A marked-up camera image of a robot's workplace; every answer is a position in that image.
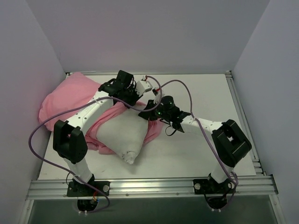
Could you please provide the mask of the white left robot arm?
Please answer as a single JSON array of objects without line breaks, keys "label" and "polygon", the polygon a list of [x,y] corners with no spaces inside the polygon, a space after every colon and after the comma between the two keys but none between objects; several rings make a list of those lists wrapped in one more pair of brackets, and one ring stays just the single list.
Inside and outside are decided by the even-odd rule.
[{"label": "white left robot arm", "polygon": [[149,128],[138,116],[148,86],[122,70],[104,83],[75,72],[51,93],[51,111],[57,112],[47,125],[53,132],[53,148],[67,163],[82,195],[94,191],[94,174],[85,159],[88,150],[116,154],[128,164],[139,155]]}]

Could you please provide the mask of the white pillow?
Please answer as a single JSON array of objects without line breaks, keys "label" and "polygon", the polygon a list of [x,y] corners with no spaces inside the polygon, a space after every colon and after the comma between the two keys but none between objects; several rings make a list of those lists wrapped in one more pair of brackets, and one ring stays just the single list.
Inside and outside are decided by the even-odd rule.
[{"label": "white pillow", "polygon": [[148,121],[128,109],[99,126],[96,132],[96,139],[101,144],[98,152],[103,155],[116,154],[132,165],[140,153],[147,132]]}]

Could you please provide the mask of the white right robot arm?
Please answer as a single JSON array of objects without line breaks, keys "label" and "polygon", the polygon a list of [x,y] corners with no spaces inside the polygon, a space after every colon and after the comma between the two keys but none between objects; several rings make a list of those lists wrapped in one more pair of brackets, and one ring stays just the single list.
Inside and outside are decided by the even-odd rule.
[{"label": "white right robot arm", "polygon": [[252,149],[252,144],[234,120],[216,122],[196,118],[192,113],[180,110],[172,96],[162,97],[159,105],[149,100],[138,116],[150,121],[164,121],[175,131],[201,134],[207,138],[218,162],[207,181],[209,190],[214,193],[224,188],[224,182],[229,179],[235,166]]}]

